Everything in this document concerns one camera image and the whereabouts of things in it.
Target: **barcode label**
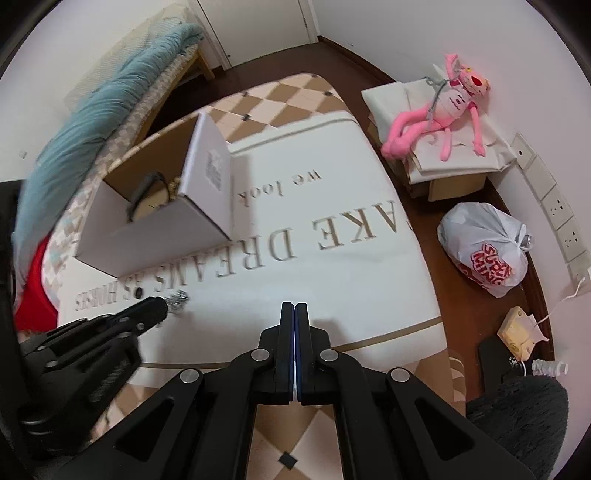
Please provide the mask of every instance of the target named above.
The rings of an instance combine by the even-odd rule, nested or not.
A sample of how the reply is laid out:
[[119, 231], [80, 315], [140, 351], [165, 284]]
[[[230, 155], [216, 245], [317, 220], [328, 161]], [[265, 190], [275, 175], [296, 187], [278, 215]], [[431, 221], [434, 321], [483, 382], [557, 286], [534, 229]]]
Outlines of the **barcode label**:
[[207, 152], [207, 165], [205, 165], [205, 176], [212, 185], [221, 191], [222, 173], [220, 172], [220, 156], [215, 150]]

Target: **white plastic bag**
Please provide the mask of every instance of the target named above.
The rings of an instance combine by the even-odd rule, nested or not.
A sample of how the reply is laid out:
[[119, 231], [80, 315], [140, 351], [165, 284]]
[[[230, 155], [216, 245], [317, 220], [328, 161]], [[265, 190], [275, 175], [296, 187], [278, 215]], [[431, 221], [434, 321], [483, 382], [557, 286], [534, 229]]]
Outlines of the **white plastic bag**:
[[497, 298], [525, 277], [527, 227], [489, 203], [459, 203], [441, 219], [437, 236], [456, 267]]

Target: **white door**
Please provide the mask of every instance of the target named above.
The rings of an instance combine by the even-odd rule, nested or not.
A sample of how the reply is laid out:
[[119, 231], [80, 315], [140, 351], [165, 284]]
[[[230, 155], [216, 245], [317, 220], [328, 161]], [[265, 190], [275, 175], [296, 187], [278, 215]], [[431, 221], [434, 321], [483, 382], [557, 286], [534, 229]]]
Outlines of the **white door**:
[[199, 3], [233, 67], [310, 42], [298, 0]]

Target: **blue blanket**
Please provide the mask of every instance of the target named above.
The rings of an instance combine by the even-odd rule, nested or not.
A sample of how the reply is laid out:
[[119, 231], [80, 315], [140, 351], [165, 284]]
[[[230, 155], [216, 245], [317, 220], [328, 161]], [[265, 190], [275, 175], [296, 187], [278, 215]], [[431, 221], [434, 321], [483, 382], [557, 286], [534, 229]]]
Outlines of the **blue blanket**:
[[186, 47], [203, 38], [196, 24], [180, 24], [158, 37], [80, 102], [76, 112], [37, 158], [18, 202], [12, 236], [17, 291], [24, 286], [39, 243], [51, 232], [109, 136], [160, 73]]

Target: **pink panther plush toy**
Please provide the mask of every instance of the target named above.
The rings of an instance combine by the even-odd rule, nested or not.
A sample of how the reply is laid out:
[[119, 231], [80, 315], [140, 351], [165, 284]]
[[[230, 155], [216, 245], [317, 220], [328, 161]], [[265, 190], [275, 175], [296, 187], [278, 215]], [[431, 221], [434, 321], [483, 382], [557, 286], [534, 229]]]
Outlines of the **pink panther plush toy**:
[[[446, 70], [451, 88], [441, 88], [432, 103], [418, 110], [402, 112], [395, 118], [388, 139], [382, 145], [382, 155], [385, 158], [403, 158], [410, 152], [412, 144], [420, 135], [444, 130], [440, 159], [447, 161], [452, 152], [450, 125], [466, 110], [470, 110], [474, 126], [474, 152], [481, 157], [486, 156], [475, 99], [485, 96], [491, 86], [482, 75], [470, 67], [460, 65], [457, 55], [446, 55]], [[413, 124], [403, 133], [404, 127], [410, 123]]]

